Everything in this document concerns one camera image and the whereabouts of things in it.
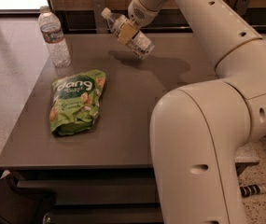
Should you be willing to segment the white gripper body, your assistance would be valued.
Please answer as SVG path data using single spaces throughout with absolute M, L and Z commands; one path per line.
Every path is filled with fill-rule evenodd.
M 158 13 L 145 8 L 140 0 L 132 0 L 128 6 L 128 16 L 132 21 L 135 21 L 140 27 L 145 27 L 151 24 Z

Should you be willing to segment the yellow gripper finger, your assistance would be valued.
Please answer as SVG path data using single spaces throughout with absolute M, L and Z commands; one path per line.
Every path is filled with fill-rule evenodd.
M 138 27 L 135 23 L 126 21 L 120 26 L 118 42 L 122 45 L 126 45 L 137 33 Z

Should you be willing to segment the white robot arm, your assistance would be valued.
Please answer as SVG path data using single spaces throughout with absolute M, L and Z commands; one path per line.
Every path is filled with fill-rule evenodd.
M 150 24 L 168 0 L 132 0 Z M 166 93 L 150 122 L 164 224 L 246 224 L 238 147 L 266 135 L 266 40 L 222 0 L 175 0 L 217 79 Z

